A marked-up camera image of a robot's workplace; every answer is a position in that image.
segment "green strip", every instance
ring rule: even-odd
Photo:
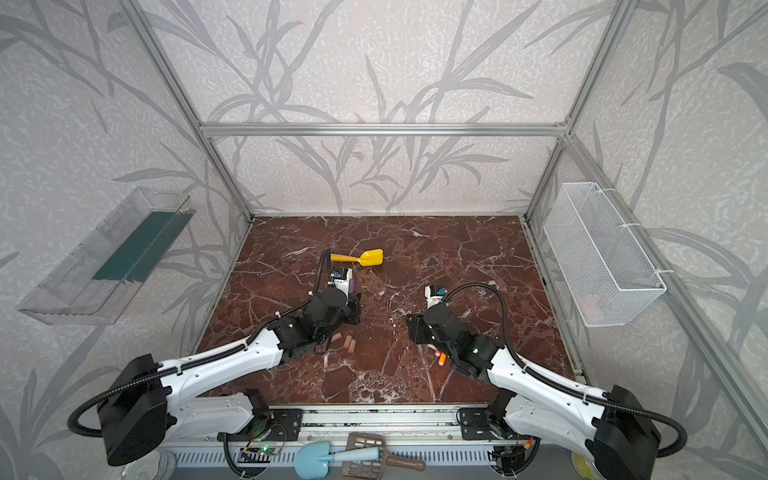
[[[193,212],[150,212],[93,276],[93,280],[145,282]]]

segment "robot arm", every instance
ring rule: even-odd
[[[322,268],[321,261],[318,279]],[[113,466],[137,460],[163,441],[250,431],[255,414],[266,409],[260,399],[244,393],[199,395],[248,373],[324,353],[341,323],[359,322],[359,300],[352,269],[336,268],[329,288],[315,288],[309,300],[289,310],[293,313],[278,313],[252,336],[179,359],[156,363],[144,355],[131,360],[108,391],[70,415],[68,427],[79,435],[102,437]],[[93,406],[98,406],[101,430],[79,422]]]
[[[501,294],[489,289],[506,310]],[[591,460],[607,480],[648,480],[657,456],[684,446],[680,424],[643,410],[627,390],[606,392],[529,362],[497,339],[471,334],[450,310],[444,289],[428,286],[425,296],[426,312],[407,317],[411,340],[445,353],[457,372],[502,389],[506,405],[486,410],[486,416],[503,439],[531,435],[561,445]],[[651,418],[678,429],[678,440],[658,450],[660,434]]]

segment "slotted scoop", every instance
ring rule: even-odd
[[[377,480],[384,475],[384,468],[403,467],[414,470],[424,471],[427,464],[423,460],[411,460],[410,458],[390,455],[386,449],[386,442],[383,437],[371,435],[369,433],[350,433],[346,441],[346,449],[364,449],[367,447],[379,447],[381,455],[379,461],[374,462],[344,462],[341,467],[341,474],[346,477],[371,478]]]

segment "white wall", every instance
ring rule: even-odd
[[[449,123],[563,121],[614,6],[594,0],[141,4],[205,121]],[[553,144],[548,138],[373,141],[228,138],[219,139],[219,148],[256,212],[462,214],[523,211]]]
[[[0,477],[104,478],[73,408],[125,363],[194,347],[237,255],[243,217],[116,2],[0,5]],[[197,210],[112,326],[49,326],[16,310],[135,187]],[[86,417],[97,424],[95,414]]]
[[[765,1],[641,2],[575,128],[764,392],[767,15]],[[541,230],[557,186],[583,180],[566,154],[533,224],[591,378],[686,426],[654,478],[768,478],[664,298],[628,326],[584,327]]]

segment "black cable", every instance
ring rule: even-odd
[[[142,383],[151,382],[155,379],[161,379],[164,376],[173,375],[174,373],[178,372],[179,369],[177,367],[170,367],[169,369],[160,370],[155,373],[151,373],[147,376],[142,376],[141,378],[132,380],[128,383],[124,383],[123,385],[116,386],[114,388],[111,388],[105,392],[99,393],[95,397],[91,398],[87,402],[83,403],[79,407],[77,407],[71,415],[69,415],[69,418],[67,419],[67,427],[70,429],[70,431],[76,435],[83,435],[84,437],[101,437],[101,430],[98,429],[90,429],[86,426],[83,426],[80,423],[80,417],[86,413],[91,408],[95,407],[99,403],[103,402],[104,400],[108,399],[109,397],[113,395],[117,395],[118,393],[124,392],[126,390],[132,389],[136,386],[141,385]]]
[[[331,268],[331,250],[330,248],[326,248],[323,250],[323,252],[320,254],[320,257],[318,259],[318,266],[317,266],[317,275],[315,278],[315,283],[313,285],[313,293],[317,293],[320,288],[320,280],[323,278],[323,266],[328,264],[329,267],[329,276],[330,276],[330,268]],[[285,312],[281,313],[280,316],[288,315],[289,313],[293,313],[303,307],[305,307],[310,302],[309,299],[305,300],[298,306],[295,306],[291,309],[286,310]],[[131,380],[130,382],[124,383],[122,385],[110,388],[109,390],[106,390],[102,393],[99,393],[95,397],[89,399],[87,402],[83,403],[79,407],[77,407],[72,414],[69,415],[69,418],[67,418],[67,427],[69,430],[74,433],[75,435],[82,435],[85,437],[101,437],[101,430],[100,429],[92,429],[89,427],[86,427],[80,423],[80,417],[83,416],[84,413],[86,413],[88,410],[92,409],[99,403],[103,402],[104,400],[108,399],[111,396],[117,395],[118,393],[124,392],[126,390],[132,389],[136,386],[139,386],[143,383],[149,383],[152,380],[155,379],[161,379],[164,376],[169,376],[174,373],[183,372],[184,370],[192,369],[198,366],[205,365],[207,363],[215,362],[217,360],[221,360],[223,358],[226,358],[230,355],[233,355],[234,353],[242,352],[247,348],[248,345],[250,345],[256,337],[259,335],[261,330],[263,330],[264,326],[268,324],[269,322],[265,322],[259,329],[257,329],[256,332],[252,333],[248,339],[246,340],[245,344],[239,344],[231,349],[225,350],[223,352],[214,353],[213,355],[206,356],[201,359],[195,359],[190,362],[182,363],[181,367],[170,367],[169,369],[160,370],[155,373],[151,373],[146,376],[139,377],[137,379]]]
[[[493,292],[498,297],[499,301],[502,304],[502,331],[504,333],[504,342],[507,344],[507,350],[509,350],[509,354],[511,355],[512,359],[515,361],[515,363],[517,363],[520,367],[523,368],[523,373],[527,373],[531,375],[533,378],[537,379],[539,382],[544,383],[546,386],[550,386],[551,388],[556,389],[559,392],[563,392],[577,399],[583,399],[587,403],[594,403],[595,405],[600,405],[605,408],[614,409],[619,412],[630,413],[631,415],[637,415],[640,417],[644,417],[646,419],[663,423],[665,425],[669,425],[670,427],[675,429],[675,431],[677,432],[677,438],[675,439],[674,442],[670,443],[666,447],[659,449],[658,452],[656,453],[656,458],[667,457],[683,449],[685,444],[688,442],[688,434],[685,431],[685,428],[677,420],[671,419],[666,415],[661,415],[660,413],[651,412],[650,410],[625,405],[624,403],[614,402],[601,397],[596,397],[592,395],[584,396],[582,392],[579,392],[578,390],[562,385],[559,382],[555,382],[554,380],[549,379],[547,376],[542,375],[541,373],[537,372],[534,369],[526,369],[525,362],[523,362],[523,360],[517,354],[513,346],[514,343],[511,342],[509,339],[509,332],[507,331],[507,322],[508,322],[507,301],[505,300],[502,293],[499,292],[493,286],[488,285],[487,283],[466,283],[465,285],[456,287],[452,292],[448,293],[448,295],[443,297],[442,302],[447,303],[451,299],[451,297],[453,297],[457,292],[470,287],[485,288]]]
[[[243,468],[240,469],[237,465],[235,465],[234,460],[232,459],[232,455],[230,455],[230,434],[224,433],[223,435],[223,443],[224,443],[224,460],[227,461],[227,466],[230,467],[230,470],[232,472],[235,472],[235,475],[237,475],[240,478],[256,478],[265,470],[265,468],[251,468],[251,470],[258,470],[258,473],[254,475],[248,474],[248,469]]]
[[[313,295],[316,294],[317,292],[319,292],[319,290],[320,290],[320,281],[323,279],[323,266],[326,265],[326,264],[328,265],[328,277],[330,278],[330,276],[331,276],[331,268],[332,268],[331,249],[330,248],[326,248],[325,250],[323,250],[323,252],[320,254],[319,258],[317,259],[317,273],[315,275],[315,283],[313,284],[313,288],[312,288],[312,294]],[[304,300],[299,305],[296,305],[295,307],[290,308],[290,309],[286,310],[285,312],[282,312],[280,314],[280,316],[285,316],[285,315],[288,315],[290,313],[296,312],[297,310],[301,310],[305,306],[309,305],[310,300],[311,300],[311,297],[306,299],[306,300]],[[248,339],[245,341],[245,344],[246,345],[250,345],[251,343],[253,343],[253,341],[256,339],[256,337],[259,336],[259,333],[261,333],[261,330],[264,329],[264,326],[267,325],[269,322],[277,320],[278,318],[279,318],[278,316],[273,316],[272,318],[270,318],[269,320],[264,322],[255,332],[250,334]]]
[[[511,475],[505,475],[504,471],[501,470],[497,465],[491,465],[491,467],[494,469],[496,473],[501,475],[502,477],[512,477],[516,476],[518,473],[522,472],[528,466],[533,462],[533,459],[536,457],[536,454],[538,453],[538,446],[541,444],[541,439],[539,437],[531,437],[534,440],[533,446],[531,447],[531,450],[528,452],[528,456],[525,458],[525,462],[523,462],[522,467],[520,467],[518,470],[513,470]],[[503,454],[503,453],[496,453],[496,452],[488,452],[488,455],[490,455],[492,458],[507,458],[511,455]]]

